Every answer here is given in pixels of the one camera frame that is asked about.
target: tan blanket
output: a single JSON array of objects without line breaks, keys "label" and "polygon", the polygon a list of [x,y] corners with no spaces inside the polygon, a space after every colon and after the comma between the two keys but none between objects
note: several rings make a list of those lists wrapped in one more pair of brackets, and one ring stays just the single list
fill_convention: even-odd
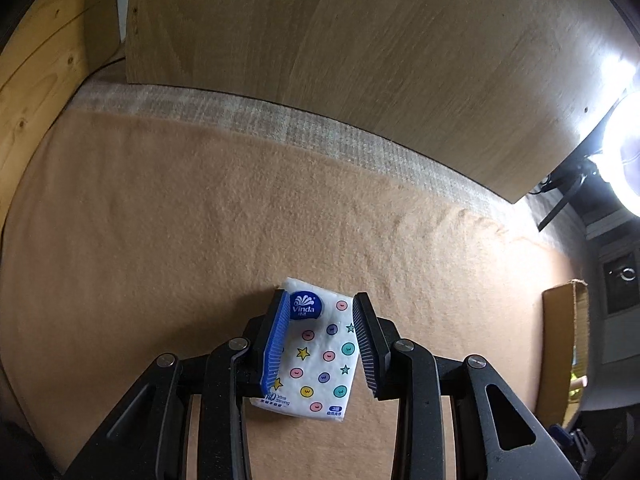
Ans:
[{"label": "tan blanket", "polygon": [[[485,355],[530,406],[559,253],[385,176],[270,140],[66,111],[14,199],[0,354],[65,468],[151,360],[211,351],[294,276],[365,290],[434,354]],[[248,406],[257,479],[389,478],[396,403],[357,370],[342,424]],[[447,441],[451,444],[450,421]],[[453,456],[447,456],[449,476]]]}]

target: smiley face circle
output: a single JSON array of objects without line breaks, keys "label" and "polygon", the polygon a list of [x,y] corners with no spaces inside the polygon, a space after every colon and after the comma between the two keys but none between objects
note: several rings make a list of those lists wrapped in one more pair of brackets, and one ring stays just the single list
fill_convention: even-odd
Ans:
[{"label": "smiley face circle", "polygon": [[338,398],[344,397],[347,394],[347,387],[341,384],[334,388],[334,395]]},{"label": "smiley face circle", "polygon": [[353,343],[345,343],[342,345],[342,353],[345,355],[352,355],[356,351],[356,345]]}]

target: blue oval logo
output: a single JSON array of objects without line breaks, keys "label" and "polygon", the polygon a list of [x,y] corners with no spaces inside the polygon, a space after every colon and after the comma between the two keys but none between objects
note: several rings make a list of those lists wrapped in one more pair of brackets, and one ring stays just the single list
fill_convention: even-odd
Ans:
[{"label": "blue oval logo", "polygon": [[308,290],[294,292],[290,305],[290,318],[293,320],[318,319],[322,312],[322,301],[317,294]]}]

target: wood grain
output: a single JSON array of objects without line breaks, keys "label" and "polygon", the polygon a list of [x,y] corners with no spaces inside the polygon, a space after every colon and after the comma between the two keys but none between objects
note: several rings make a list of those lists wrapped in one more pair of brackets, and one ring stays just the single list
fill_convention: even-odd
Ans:
[{"label": "wood grain", "polygon": [[608,0],[129,0],[130,82],[302,108],[515,202],[623,89],[640,48]]},{"label": "wood grain", "polygon": [[0,56],[0,226],[40,140],[119,44],[116,0],[36,0],[18,24]]}]

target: blue label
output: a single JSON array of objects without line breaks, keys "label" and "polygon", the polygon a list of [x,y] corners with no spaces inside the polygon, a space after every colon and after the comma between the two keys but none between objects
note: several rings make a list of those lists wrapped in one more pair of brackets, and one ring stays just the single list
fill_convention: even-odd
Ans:
[{"label": "blue label", "polygon": [[291,295],[291,319],[318,319],[322,312],[322,301],[317,294],[302,290]]}]

